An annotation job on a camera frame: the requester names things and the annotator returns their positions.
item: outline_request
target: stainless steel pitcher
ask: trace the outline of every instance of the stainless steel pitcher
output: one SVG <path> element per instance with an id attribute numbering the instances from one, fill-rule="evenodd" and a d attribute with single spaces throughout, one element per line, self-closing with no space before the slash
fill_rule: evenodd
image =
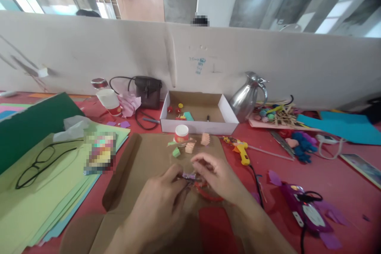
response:
<path id="1" fill-rule="evenodd" d="M 234 111 L 240 123 L 245 122 L 255 108 L 257 101 L 258 87 L 260 87 L 265 94 L 262 108 L 267 102 L 267 89 L 264 83 L 268 82 L 257 75 L 255 72 L 247 71 L 246 83 L 233 95 L 229 104 Z"/>

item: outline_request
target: handle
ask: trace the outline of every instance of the handle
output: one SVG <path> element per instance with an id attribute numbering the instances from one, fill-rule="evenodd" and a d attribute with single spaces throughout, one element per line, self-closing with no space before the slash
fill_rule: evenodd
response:
<path id="1" fill-rule="evenodd" d="M 268 81 L 265 81 L 264 79 L 262 80 L 261 83 L 258 83 L 258 86 L 262 89 L 263 91 L 263 94 L 265 95 L 265 98 L 263 99 L 263 104 L 258 107 L 258 109 L 261 109 L 262 107 L 264 107 L 267 103 L 267 89 L 266 89 L 266 86 L 263 84 L 265 82 L 268 82 Z"/>

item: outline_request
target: blue yarn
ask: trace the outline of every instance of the blue yarn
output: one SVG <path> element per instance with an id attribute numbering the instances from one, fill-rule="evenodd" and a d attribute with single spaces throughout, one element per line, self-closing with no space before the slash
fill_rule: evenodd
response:
<path id="1" fill-rule="evenodd" d="M 261 117 L 266 117 L 266 111 L 265 111 L 265 110 L 261 110 L 261 111 L 259 112 L 259 116 L 261 116 Z"/>
<path id="2" fill-rule="evenodd" d="M 311 163 L 311 156 L 307 155 L 305 152 L 314 153 L 318 149 L 308 142 L 301 133 L 293 133 L 291 138 L 299 142 L 299 146 L 294 148 L 295 155 L 298 156 L 299 161 L 303 163 Z"/>

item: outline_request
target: purple fabric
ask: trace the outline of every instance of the purple fabric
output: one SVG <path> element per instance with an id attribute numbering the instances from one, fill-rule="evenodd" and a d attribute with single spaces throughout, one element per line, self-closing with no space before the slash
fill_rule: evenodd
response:
<path id="1" fill-rule="evenodd" d="M 130 127 L 130 126 L 131 126 L 131 124 L 128 123 L 128 121 L 123 121 L 122 123 L 120 123 L 120 127 L 122 127 L 122 128 L 127 128 L 127 127 Z"/>
<path id="2" fill-rule="evenodd" d="M 341 211 L 329 202 L 323 200 L 320 202 L 314 202 L 314 205 L 322 214 L 325 214 L 325 216 L 331 218 L 334 222 L 348 226 L 348 221 Z"/>
<path id="3" fill-rule="evenodd" d="M 257 192 L 251 192 L 251 195 L 253 196 L 253 198 L 255 198 L 255 200 L 257 201 L 257 203 L 261 203 L 261 200 L 259 198 L 259 194 Z"/>
<path id="4" fill-rule="evenodd" d="M 320 239 L 323 241 L 324 245 L 328 249 L 336 250 L 340 249 L 343 246 L 341 245 L 340 241 L 337 239 L 337 237 L 331 232 L 321 232 L 320 233 Z"/>
<path id="5" fill-rule="evenodd" d="M 272 184 L 279 186 L 279 187 L 282 185 L 282 181 L 276 172 L 269 170 L 269 178 L 270 178 L 270 182 Z"/>

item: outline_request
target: hand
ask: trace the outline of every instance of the hand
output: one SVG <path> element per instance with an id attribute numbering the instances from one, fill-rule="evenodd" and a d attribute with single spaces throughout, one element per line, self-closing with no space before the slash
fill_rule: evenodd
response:
<path id="1" fill-rule="evenodd" d="M 143 187 L 134 208 L 117 230 L 106 253 L 141 252 L 150 242 L 169 232 L 179 220 L 189 192 L 181 165 L 172 165 L 162 176 L 149 179 Z"/>
<path id="2" fill-rule="evenodd" d="M 236 176 L 226 159 L 199 153 L 191 160 L 194 169 L 206 179 L 214 191 L 232 204 L 239 204 L 251 195 Z"/>

